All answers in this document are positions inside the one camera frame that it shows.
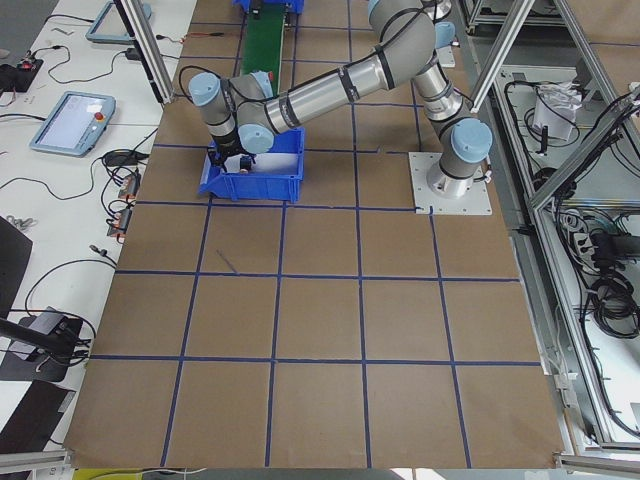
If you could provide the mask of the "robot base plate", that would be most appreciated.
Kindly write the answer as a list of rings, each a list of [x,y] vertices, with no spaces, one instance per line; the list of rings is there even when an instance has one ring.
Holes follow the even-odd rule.
[[[454,179],[440,169],[439,152],[409,152],[415,212],[424,215],[487,216],[492,214],[480,166],[467,179]]]

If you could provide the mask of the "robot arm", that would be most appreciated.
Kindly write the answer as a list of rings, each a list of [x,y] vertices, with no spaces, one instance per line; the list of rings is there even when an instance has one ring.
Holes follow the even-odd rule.
[[[215,142],[217,160],[269,151],[289,130],[379,90],[410,82],[442,145],[428,179],[438,193],[452,182],[473,181],[493,136],[473,117],[441,67],[437,50],[444,20],[432,1],[372,1],[368,21],[378,42],[363,58],[340,65],[280,94],[266,73],[233,78],[205,71],[188,84],[191,101]]]

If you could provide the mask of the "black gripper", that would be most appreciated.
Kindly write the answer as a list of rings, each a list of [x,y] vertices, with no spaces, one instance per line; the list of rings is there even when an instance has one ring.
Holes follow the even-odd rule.
[[[227,172],[226,161],[236,155],[240,156],[239,172],[249,172],[256,163],[255,154],[249,153],[240,143],[237,136],[231,134],[214,137],[208,146],[208,159],[210,163]]]

